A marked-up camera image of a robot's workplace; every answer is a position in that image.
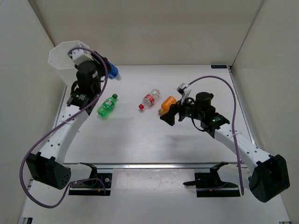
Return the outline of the clear bottle blue label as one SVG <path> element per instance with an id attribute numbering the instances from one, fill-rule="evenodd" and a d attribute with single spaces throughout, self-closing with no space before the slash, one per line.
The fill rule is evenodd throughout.
<path id="1" fill-rule="evenodd" d="M 111 62 L 109 62 L 109 65 L 110 69 L 108 69 L 108 78 L 120 81 L 121 75 L 119 74 L 119 70 L 117 69 L 117 67 L 113 65 Z"/>

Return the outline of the green plastic soda bottle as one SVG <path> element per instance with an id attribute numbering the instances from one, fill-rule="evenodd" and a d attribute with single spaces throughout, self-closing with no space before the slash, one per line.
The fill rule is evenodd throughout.
<path id="1" fill-rule="evenodd" d="M 111 113 L 111 111 L 113 110 L 116 101 L 117 101 L 118 95 L 117 94 L 113 94 L 111 97 L 107 98 L 103 104 L 97 109 L 97 114 L 101 117 L 101 118 L 107 118 L 108 115 Z"/>

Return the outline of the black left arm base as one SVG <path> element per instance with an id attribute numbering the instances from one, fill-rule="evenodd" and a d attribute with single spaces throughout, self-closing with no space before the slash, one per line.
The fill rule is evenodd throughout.
<path id="1" fill-rule="evenodd" d="M 113 170 L 80 162 L 70 165 L 70 196 L 110 196 Z"/>

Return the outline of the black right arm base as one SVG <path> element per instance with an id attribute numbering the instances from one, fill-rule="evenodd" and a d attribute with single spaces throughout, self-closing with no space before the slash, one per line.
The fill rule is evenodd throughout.
<path id="1" fill-rule="evenodd" d="M 212 197 L 240 197 L 239 187 L 232 182 L 224 182 L 218 171 L 228 162 L 220 162 L 209 169 L 209 172 L 197 172 L 194 174 L 194 180 L 184 182 L 185 187 L 195 186 L 197 198 Z"/>

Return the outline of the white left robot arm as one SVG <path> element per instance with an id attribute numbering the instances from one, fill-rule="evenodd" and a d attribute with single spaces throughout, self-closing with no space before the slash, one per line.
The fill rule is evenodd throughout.
<path id="1" fill-rule="evenodd" d="M 35 181 L 63 189 L 71 178 L 64 166 L 67 150 L 81 125 L 91 114 L 101 93 L 101 83 L 108 78 L 111 65 L 96 51 L 77 48 L 68 54 L 77 70 L 70 87 L 62 121 L 37 153 L 29 153 L 26 164 Z"/>

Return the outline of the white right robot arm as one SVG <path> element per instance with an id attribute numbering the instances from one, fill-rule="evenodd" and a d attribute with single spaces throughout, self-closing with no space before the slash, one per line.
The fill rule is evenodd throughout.
<path id="1" fill-rule="evenodd" d="M 213 94 L 200 92 L 196 98 L 180 99 L 160 116 L 170 126 L 188 117 L 199 120 L 201 131 L 225 145 L 246 164 L 251 175 L 246 187 L 256 199 L 265 203 L 290 187 L 286 160 L 279 154 L 273 156 L 252 144 L 237 132 L 227 118 L 216 112 L 211 105 Z"/>

